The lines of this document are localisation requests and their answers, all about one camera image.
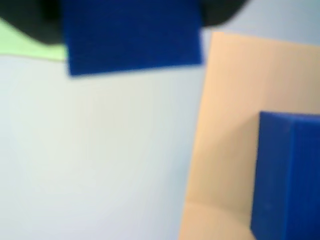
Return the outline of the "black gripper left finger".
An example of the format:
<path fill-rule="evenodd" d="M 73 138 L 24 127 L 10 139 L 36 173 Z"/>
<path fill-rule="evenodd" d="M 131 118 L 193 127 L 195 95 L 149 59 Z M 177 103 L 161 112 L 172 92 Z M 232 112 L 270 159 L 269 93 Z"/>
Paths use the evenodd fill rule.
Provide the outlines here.
<path fill-rule="evenodd" d="M 46 45 L 63 43 L 59 0 L 0 0 L 0 18 Z"/>

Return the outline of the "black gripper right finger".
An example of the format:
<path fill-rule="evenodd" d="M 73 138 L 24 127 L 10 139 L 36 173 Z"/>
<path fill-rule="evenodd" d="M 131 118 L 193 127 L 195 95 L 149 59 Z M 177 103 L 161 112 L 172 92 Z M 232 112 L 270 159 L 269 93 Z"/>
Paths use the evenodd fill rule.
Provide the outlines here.
<path fill-rule="evenodd" d="M 235 17 L 248 0 L 200 0 L 203 27 L 221 26 Z"/>

